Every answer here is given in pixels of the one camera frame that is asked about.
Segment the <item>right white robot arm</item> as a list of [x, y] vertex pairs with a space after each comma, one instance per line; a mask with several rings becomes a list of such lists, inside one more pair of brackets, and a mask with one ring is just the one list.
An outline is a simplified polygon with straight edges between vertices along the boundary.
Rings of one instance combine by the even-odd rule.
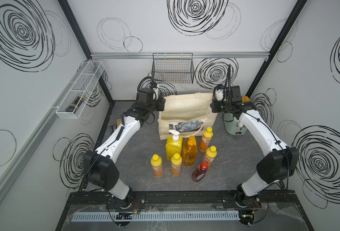
[[240, 127], [246, 127], [253, 135], [264, 155], [256, 172], [237, 186], [235, 200], [238, 206], [247, 207], [261, 191], [279, 181], [289, 180], [295, 173], [299, 151], [279, 139], [251, 101], [243, 100], [239, 86], [231, 84], [231, 66], [225, 83], [214, 88], [210, 107], [213, 113], [232, 114]]

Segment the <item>yellow pump soap bottle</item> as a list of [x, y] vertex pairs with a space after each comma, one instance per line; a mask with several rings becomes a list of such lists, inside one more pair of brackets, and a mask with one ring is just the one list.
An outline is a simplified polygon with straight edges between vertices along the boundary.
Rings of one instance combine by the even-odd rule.
[[166, 143], [167, 160], [171, 160], [175, 154], [181, 154], [183, 137], [177, 130], [169, 130], [170, 136]]

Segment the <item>amber dish soap bottle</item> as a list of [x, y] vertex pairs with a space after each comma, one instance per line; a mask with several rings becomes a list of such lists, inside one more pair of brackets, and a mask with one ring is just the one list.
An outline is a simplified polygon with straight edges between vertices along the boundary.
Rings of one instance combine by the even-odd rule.
[[197, 144], [195, 136], [190, 136], [183, 143], [182, 160], [185, 166], [193, 166], [197, 156]]

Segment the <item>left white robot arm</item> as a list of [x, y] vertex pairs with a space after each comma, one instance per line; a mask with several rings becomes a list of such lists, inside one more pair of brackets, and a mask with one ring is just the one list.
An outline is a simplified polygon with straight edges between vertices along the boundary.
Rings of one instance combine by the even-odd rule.
[[83, 178], [109, 192], [124, 207], [132, 202], [132, 188], [119, 178], [116, 161], [127, 142], [150, 116], [154, 116], [155, 111], [164, 111], [166, 102], [151, 76], [140, 81], [136, 93], [136, 101], [122, 114], [117, 129], [94, 151], [87, 151], [83, 159]]

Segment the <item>cream canvas shopping bag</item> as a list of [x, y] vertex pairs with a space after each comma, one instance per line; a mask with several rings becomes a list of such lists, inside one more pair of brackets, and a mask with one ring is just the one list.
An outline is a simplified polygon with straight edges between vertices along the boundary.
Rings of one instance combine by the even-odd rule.
[[161, 140], [171, 136], [170, 130], [177, 130], [184, 138], [202, 136], [215, 123], [217, 114], [210, 107], [212, 93], [171, 95], [164, 98], [165, 109], [159, 112], [158, 131]]

